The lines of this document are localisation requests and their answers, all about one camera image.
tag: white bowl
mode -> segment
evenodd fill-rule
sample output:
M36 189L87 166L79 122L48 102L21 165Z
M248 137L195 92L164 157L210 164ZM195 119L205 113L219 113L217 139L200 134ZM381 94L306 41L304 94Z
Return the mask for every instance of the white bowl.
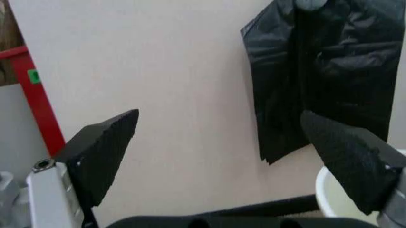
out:
M405 155L406 150L399 150ZM331 172L321 168L316 178L316 199L321 212L328 218L352 218L377 225L378 212L366 216L355 206Z

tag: screw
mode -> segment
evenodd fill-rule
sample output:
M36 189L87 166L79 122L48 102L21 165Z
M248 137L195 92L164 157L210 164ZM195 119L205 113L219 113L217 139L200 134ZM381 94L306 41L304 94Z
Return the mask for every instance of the screw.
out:
M40 160L39 162L35 163L34 167L32 167L32 171L34 173L41 172L52 168L55 166L55 160L53 159L44 159Z

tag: garbage bag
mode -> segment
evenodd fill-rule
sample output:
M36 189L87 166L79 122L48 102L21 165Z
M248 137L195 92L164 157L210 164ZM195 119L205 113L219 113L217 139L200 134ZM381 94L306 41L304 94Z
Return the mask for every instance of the garbage bag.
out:
M386 141L404 12L404 0L328 0L314 11L274 0L241 29L262 159L309 143L305 109Z

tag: red metal frame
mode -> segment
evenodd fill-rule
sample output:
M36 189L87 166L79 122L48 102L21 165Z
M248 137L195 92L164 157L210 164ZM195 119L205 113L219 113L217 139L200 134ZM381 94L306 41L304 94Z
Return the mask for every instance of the red metal frame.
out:
M51 156L65 146L65 140L52 111L42 83L31 83L28 70L35 69L26 46L0 52L0 59L9 59L14 73L25 93L28 104L41 131L45 145Z

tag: green label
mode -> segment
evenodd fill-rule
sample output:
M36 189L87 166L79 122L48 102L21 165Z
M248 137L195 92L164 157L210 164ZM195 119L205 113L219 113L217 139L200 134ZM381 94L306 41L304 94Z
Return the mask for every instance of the green label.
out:
M28 77L32 84L40 83L39 75L36 69L28 70Z

